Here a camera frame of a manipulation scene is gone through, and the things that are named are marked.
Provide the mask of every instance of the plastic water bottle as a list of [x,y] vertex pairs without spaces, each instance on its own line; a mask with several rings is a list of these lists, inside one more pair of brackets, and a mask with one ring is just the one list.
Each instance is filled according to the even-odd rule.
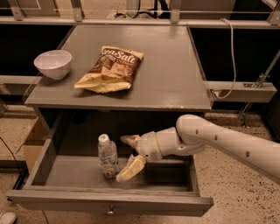
[[98,156],[101,161],[103,175],[107,179],[113,179],[119,172],[116,144],[106,134],[100,135],[98,142]]

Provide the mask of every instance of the open drawer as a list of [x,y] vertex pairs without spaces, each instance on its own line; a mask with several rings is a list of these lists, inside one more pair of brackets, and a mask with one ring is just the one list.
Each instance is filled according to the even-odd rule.
[[[85,113],[84,121],[74,122]],[[121,143],[121,135],[169,128],[177,118],[172,112],[61,112],[25,185],[7,196],[28,209],[202,216],[213,199],[200,197],[193,156],[147,164],[124,183],[101,173],[100,134],[115,141],[122,169],[135,152]]]

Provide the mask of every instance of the drawer handle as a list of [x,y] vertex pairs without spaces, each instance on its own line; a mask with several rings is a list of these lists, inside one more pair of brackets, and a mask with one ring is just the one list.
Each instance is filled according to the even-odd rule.
[[107,215],[113,216],[115,215],[115,212],[113,211],[113,206],[111,205],[110,211],[107,212]]

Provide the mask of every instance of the table surface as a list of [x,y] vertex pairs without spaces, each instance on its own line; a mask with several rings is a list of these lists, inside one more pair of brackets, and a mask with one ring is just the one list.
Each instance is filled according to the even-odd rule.
[[[131,89],[97,94],[74,89],[100,56],[102,46],[144,53]],[[77,25],[63,50],[73,55],[62,80],[43,77],[26,100],[38,108],[207,111],[211,102],[184,26]]]

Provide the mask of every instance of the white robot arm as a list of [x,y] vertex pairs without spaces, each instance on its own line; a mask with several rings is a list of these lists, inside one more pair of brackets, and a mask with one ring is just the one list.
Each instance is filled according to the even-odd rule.
[[139,156],[132,157],[117,175],[116,179],[120,182],[139,173],[146,162],[152,163],[167,155],[200,153],[205,145],[211,145],[280,182],[280,143],[225,129],[196,115],[182,115],[177,120],[176,129],[149,132],[142,136],[122,136],[121,140],[136,149]]

